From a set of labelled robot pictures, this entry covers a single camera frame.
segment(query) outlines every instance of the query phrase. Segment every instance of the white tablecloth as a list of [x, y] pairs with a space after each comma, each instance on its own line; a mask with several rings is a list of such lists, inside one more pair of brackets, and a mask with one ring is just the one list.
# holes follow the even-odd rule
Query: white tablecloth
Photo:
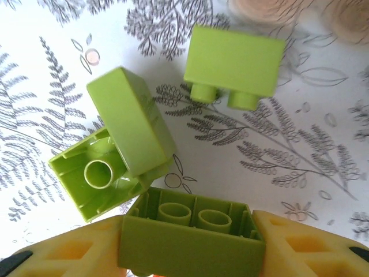
[[[117, 66], [146, 80], [178, 146], [154, 186], [369, 245], [368, 45], [337, 39], [316, 11], [272, 28], [212, 0], [0, 1], [0, 257], [85, 224], [47, 162], [102, 126], [85, 86]], [[227, 96], [194, 106], [183, 74], [196, 22], [286, 39], [275, 97], [255, 112]]]

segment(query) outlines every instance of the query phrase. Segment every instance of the black plastic part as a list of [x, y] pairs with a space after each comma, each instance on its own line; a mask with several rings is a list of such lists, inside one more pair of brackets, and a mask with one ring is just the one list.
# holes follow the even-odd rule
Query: black plastic part
[[360, 248], [360, 247], [350, 247], [349, 248], [353, 253], [357, 254], [360, 258], [364, 259], [369, 263], [369, 250]]
[[32, 251], [23, 251], [0, 261], [0, 277], [8, 276], [19, 267], [26, 259], [33, 255]]

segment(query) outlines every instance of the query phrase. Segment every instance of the patterned tablecloth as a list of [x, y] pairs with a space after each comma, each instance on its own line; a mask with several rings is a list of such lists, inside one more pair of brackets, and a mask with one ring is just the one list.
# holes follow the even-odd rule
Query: patterned tablecloth
[[[147, 81], [178, 146], [154, 186], [369, 245], [369, 49], [338, 39], [310, 2], [297, 21], [265, 27], [216, 0], [0, 1], [0, 257], [85, 224], [47, 161], [102, 126], [85, 85], [116, 66]], [[286, 39], [275, 97], [254, 112], [226, 96], [191, 102], [195, 23]]]

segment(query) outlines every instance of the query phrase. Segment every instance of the lime green building block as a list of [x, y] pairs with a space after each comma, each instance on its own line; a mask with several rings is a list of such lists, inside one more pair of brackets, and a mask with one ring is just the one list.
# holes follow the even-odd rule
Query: lime green building block
[[169, 172], [175, 152], [142, 78], [117, 68], [88, 91], [105, 127], [49, 161], [87, 222], [146, 192]]
[[193, 101], [212, 103], [228, 89], [228, 107], [255, 110], [274, 95], [285, 42], [243, 32], [195, 26], [184, 80]]
[[257, 277], [264, 253], [246, 204], [149, 188], [123, 216], [118, 265], [138, 276]]

